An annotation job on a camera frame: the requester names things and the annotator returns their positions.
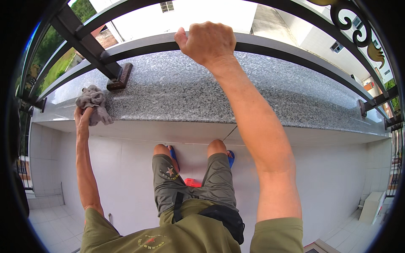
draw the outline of black metal railing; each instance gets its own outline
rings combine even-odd
[[[402,174],[403,126],[402,123],[391,127],[392,162],[388,180],[387,197],[394,197]]]
[[[17,166],[17,172],[21,178],[25,190],[33,190],[31,173],[30,173],[30,162],[27,160],[28,157],[28,135],[30,128],[31,112],[20,111],[20,156],[15,162]]]
[[[393,98],[398,96],[399,86],[394,86],[390,90],[386,90],[379,75],[374,70],[370,63],[370,59],[376,62],[381,62],[382,67],[384,64],[389,64],[388,55],[383,55],[381,50],[384,50],[384,44],[381,43],[381,48],[377,49],[371,41],[371,32],[373,26],[367,19],[367,14],[360,10],[353,1],[337,0],[309,0],[310,2],[326,6],[331,5],[330,16],[332,22],[325,17],[316,13],[315,10],[308,6],[291,0],[279,1],[279,0],[255,0],[254,2],[274,7],[276,9],[285,11],[292,15],[295,15],[314,26],[320,28],[322,31],[339,41],[359,62],[366,68],[375,83],[381,90],[382,94],[373,98],[365,89],[358,84],[355,80],[350,78],[346,73],[333,66],[332,64],[324,61],[320,57],[308,53],[299,48],[289,46],[285,43],[277,42],[274,40],[261,38],[258,36],[250,36],[248,34],[236,34],[237,35],[237,51],[244,51],[249,53],[263,54],[318,71],[338,82],[345,85],[349,89],[360,95],[366,102],[360,102],[360,108],[362,109],[362,115],[365,117],[367,111],[376,109],[381,113],[388,124],[392,121],[396,121],[396,115],[393,113],[393,118],[388,117],[382,104],[388,103],[388,106],[392,112],[394,108],[390,102]],[[98,27],[110,22],[111,20],[124,15],[128,12],[149,6],[152,4],[158,4],[161,1],[158,0],[121,0],[114,3],[105,10],[94,15],[84,24],[74,14],[72,9],[67,5],[67,1],[59,2],[55,4],[54,8],[46,12],[43,21],[39,24],[37,31],[35,32],[33,39],[30,43],[28,52],[26,54],[23,72],[21,76],[21,83],[18,90],[18,96],[25,102],[27,106],[34,106],[40,109],[44,109],[46,96],[56,90],[61,85],[68,81],[90,71],[95,68],[100,70],[105,76],[107,76],[111,82],[117,82],[123,72],[122,66],[118,65],[118,60],[123,60],[129,57],[155,53],[160,51],[179,50],[179,47],[173,40],[173,34],[163,34],[157,36],[151,36],[135,41],[124,43],[109,50],[104,50],[100,43],[90,34]],[[354,12],[364,24],[366,34],[363,41],[359,41],[358,36],[362,36],[360,30],[355,30],[352,38],[348,38],[342,31],[348,30],[352,27],[352,21],[345,17],[344,20],[347,23],[342,23],[339,20],[338,14],[342,9],[348,9]],[[55,53],[51,56],[48,62],[44,65],[39,73],[36,81],[29,92],[24,89],[26,83],[26,76],[29,67],[32,63],[32,58],[36,52],[39,43],[45,35],[47,28],[52,25],[56,31],[66,40],[59,46]],[[87,61],[82,61],[68,72],[60,76],[54,81],[41,95],[36,97],[35,93],[40,85],[40,82],[44,79],[49,69],[56,63],[56,61],[65,54],[71,47],[74,47]],[[360,48],[367,47],[367,58]]]

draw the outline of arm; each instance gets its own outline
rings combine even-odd
[[[97,182],[94,177],[89,153],[89,118],[93,113],[92,107],[75,110],[76,123],[76,170],[79,195],[84,210],[91,207],[104,216],[98,195]]]
[[[302,218],[291,146],[277,116],[233,56],[232,28],[211,22],[192,24],[188,38],[180,28],[175,40],[184,54],[214,75],[229,99],[259,176],[257,222]]]

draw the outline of granite countertop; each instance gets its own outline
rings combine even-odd
[[[384,134],[375,109],[360,115],[356,93],[337,81],[300,65],[273,57],[235,52],[242,68],[269,102],[284,126]],[[122,60],[133,64],[127,87],[108,91],[97,69],[83,74],[47,97],[44,113],[33,122],[73,120],[75,98],[95,84],[104,90],[113,120],[236,123],[213,75],[180,51]]]

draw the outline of red plastic stool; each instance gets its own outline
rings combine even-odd
[[[185,179],[184,183],[186,186],[201,187],[201,183],[195,181],[194,179]]]

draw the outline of sky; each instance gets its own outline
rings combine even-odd
[[[77,0],[70,0],[70,1],[68,2],[69,7],[72,7],[72,4],[74,4],[76,1],[77,1]]]

